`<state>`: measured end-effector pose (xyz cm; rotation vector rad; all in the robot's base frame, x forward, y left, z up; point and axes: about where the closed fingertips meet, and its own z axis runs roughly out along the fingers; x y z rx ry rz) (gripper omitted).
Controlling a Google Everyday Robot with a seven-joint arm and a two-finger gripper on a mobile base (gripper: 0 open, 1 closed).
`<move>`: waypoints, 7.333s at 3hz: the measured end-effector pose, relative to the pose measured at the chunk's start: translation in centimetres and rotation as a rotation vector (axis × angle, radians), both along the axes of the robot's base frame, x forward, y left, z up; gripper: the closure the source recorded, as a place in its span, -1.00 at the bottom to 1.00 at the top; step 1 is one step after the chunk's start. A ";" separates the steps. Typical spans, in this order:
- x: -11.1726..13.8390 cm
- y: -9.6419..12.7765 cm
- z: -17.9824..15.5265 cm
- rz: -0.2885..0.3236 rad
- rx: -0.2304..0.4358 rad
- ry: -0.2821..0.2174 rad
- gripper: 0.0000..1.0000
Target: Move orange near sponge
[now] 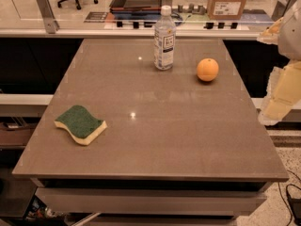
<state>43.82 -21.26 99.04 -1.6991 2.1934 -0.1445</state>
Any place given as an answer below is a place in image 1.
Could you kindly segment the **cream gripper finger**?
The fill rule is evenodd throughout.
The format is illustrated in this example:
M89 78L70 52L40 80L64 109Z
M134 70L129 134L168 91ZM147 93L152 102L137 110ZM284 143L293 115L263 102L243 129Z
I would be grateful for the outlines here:
M277 124L300 100L301 61L290 60L284 68L275 67L270 73L259 122L263 125Z
M279 18L271 26L267 27L257 37L257 41L264 43L264 44L277 45L277 37L279 34L279 29L282 24L282 21L283 21L283 18Z

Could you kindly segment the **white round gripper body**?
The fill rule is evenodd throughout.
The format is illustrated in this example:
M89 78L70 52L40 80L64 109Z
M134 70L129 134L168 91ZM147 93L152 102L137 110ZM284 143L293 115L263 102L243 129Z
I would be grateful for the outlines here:
M285 13L278 34L278 51L291 60L301 60L301 0Z

